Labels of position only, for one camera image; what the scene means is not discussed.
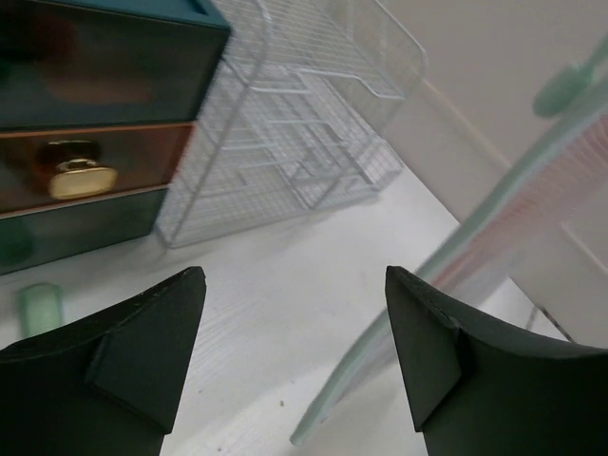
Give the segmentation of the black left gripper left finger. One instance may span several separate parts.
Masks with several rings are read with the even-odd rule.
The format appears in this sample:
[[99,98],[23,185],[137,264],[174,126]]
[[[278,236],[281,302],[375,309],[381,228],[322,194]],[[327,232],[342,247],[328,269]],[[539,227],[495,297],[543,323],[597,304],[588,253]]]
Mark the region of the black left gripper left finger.
[[201,267],[1,351],[4,455],[158,455],[206,294]]

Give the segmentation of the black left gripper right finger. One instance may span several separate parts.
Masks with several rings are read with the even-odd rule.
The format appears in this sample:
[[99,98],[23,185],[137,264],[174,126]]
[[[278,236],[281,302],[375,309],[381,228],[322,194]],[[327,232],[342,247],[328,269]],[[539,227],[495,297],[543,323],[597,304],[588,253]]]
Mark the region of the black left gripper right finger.
[[386,270],[414,428],[431,455],[603,455],[607,352],[538,335]]

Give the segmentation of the clear mesh zipper pouch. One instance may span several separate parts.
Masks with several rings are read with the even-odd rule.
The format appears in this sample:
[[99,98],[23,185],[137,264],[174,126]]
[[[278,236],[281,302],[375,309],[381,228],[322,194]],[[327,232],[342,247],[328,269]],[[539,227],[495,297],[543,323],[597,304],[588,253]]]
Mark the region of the clear mesh zipper pouch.
[[[595,70],[600,44],[582,64],[565,67],[536,95],[534,113],[552,126],[428,258],[410,272],[471,307],[507,276],[523,246],[566,219],[607,178],[607,83]],[[357,338],[310,403],[291,436],[303,445],[330,410],[373,368],[397,363],[388,308]]]

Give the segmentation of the teal desktop drawer cabinet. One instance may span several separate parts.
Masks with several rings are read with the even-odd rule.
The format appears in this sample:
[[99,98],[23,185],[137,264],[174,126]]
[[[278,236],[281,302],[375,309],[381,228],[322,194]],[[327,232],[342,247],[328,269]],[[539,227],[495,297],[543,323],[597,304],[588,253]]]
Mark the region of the teal desktop drawer cabinet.
[[1,271],[150,234],[231,36],[210,1],[1,5]]

